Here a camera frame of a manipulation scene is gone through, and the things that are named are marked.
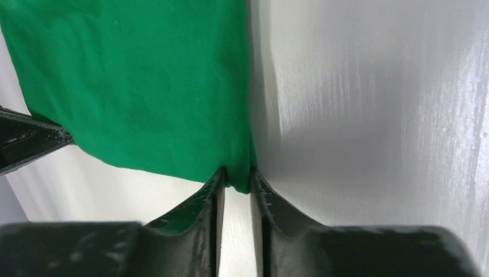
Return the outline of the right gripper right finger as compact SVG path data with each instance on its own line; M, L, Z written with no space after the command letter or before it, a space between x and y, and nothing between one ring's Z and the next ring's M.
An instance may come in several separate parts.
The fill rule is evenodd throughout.
M326 226L250 173L259 276L479 276L466 247L438 226Z

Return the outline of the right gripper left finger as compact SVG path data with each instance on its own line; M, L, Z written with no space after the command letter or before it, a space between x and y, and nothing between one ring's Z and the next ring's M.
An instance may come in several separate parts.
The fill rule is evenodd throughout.
M147 224L16 223L1 227L2 276L217 276L226 171Z

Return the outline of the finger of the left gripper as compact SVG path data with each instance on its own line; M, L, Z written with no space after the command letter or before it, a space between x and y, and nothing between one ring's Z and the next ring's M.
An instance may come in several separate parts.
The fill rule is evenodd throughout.
M1 107L1 175L73 143L63 127Z

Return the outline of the green t shirt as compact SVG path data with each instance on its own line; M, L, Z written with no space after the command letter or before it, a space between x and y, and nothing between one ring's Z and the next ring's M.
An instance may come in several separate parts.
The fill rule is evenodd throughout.
M2 1L30 113L117 167L249 192L245 1Z

